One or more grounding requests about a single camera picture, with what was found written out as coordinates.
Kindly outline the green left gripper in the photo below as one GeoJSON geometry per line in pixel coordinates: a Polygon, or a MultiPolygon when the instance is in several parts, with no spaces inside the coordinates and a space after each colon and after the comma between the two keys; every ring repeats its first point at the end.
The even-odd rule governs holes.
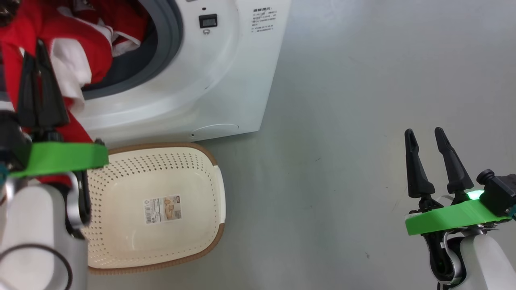
{"type": "MultiPolygon", "coordinates": [[[[18,119],[26,128],[63,127],[69,114],[45,43],[37,40],[36,59],[24,52],[18,93],[18,119]],[[41,81],[40,101],[37,71],[41,81]]],[[[9,129],[9,176],[59,176],[104,167],[108,150],[101,143],[68,143],[57,130],[37,130],[29,139],[20,128],[9,129]]]]}

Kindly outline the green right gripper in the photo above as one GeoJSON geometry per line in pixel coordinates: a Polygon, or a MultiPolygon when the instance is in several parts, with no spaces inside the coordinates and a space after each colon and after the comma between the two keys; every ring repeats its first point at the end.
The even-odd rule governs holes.
{"type": "MultiPolygon", "coordinates": [[[[469,174],[455,149],[452,147],[444,129],[436,127],[437,148],[443,156],[448,178],[447,190],[451,194],[465,192],[474,187],[469,174]]],[[[408,196],[414,199],[430,199],[435,193],[434,185],[429,182],[422,166],[420,147],[413,130],[405,131],[406,171],[408,196]]],[[[510,217],[498,217],[490,212],[481,202],[483,190],[467,193],[472,200],[457,205],[434,209],[426,213],[410,213],[405,216],[408,235],[421,235],[433,232],[465,228],[478,224],[490,224],[509,221],[510,217]]]]}

